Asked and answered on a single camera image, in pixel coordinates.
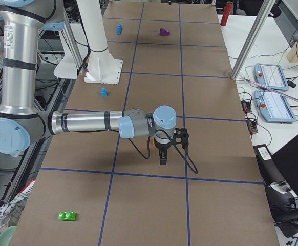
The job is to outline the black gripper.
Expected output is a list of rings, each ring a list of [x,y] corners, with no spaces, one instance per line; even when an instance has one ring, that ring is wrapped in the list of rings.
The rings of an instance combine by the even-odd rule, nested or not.
[[[167,150],[171,147],[171,144],[155,142],[155,146],[159,151],[160,165],[166,165],[167,164]]]

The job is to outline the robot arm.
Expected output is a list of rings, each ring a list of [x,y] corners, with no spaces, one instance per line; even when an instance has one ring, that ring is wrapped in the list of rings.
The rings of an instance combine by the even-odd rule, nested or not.
[[[127,139],[153,136],[160,164],[166,164],[166,151],[176,138],[177,116],[170,106],[159,106],[153,113],[131,109],[72,114],[35,109],[38,34],[41,29],[63,30],[67,25],[64,10],[62,1],[0,1],[4,20],[0,152],[16,155],[62,132],[116,131]]]

